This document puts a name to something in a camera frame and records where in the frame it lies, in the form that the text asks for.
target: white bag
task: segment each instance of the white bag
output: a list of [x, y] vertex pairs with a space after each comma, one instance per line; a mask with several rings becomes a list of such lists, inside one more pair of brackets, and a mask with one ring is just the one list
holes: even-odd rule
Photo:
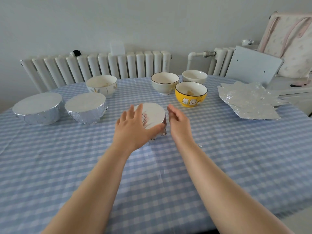
[[258, 51], [283, 58], [278, 74], [308, 77], [312, 70], [312, 14], [275, 12], [271, 15]]

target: radiator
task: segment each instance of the radiator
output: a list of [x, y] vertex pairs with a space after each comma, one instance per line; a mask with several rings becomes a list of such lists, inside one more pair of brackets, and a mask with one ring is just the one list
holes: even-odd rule
[[[249, 49], [256, 50], [259, 45], [244, 46]], [[215, 48], [216, 55], [211, 59], [208, 75], [216, 75], [225, 77], [229, 68], [235, 47]]]
[[128, 52], [90, 55], [37, 57], [21, 60], [21, 64], [40, 93], [69, 84], [85, 82], [98, 75], [117, 78], [151, 77], [169, 72], [172, 55], [167, 51]]

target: yellow bowl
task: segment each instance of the yellow bowl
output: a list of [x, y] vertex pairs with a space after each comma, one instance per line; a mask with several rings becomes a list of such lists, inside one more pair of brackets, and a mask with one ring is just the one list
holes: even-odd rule
[[207, 96], [207, 88], [197, 82], [185, 81], [175, 88], [177, 100], [185, 107], [192, 108], [202, 103]]

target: white board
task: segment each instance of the white board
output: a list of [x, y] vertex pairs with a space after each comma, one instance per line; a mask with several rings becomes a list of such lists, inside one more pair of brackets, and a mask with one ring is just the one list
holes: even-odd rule
[[283, 62], [283, 59], [236, 46], [225, 77], [245, 83], [259, 82], [266, 87]]

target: tablecloth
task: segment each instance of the tablecloth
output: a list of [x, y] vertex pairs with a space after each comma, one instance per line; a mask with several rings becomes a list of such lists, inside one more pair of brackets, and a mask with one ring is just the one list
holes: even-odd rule
[[[160, 95], [150, 78], [122, 79], [100, 122], [83, 125], [64, 114], [48, 126], [27, 125], [12, 110], [0, 114], [1, 233], [38, 233], [70, 198], [111, 144], [114, 125], [130, 104], [169, 103], [189, 118], [195, 141], [235, 182], [274, 214], [312, 201], [312, 121], [292, 105], [278, 121], [239, 118], [218, 96], [234, 80], [209, 76], [208, 95], [194, 108]], [[53, 90], [64, 101], [85, 83]], [[214, 224], [168, 134], [129, 157], [107, 233], [194, 233]]]

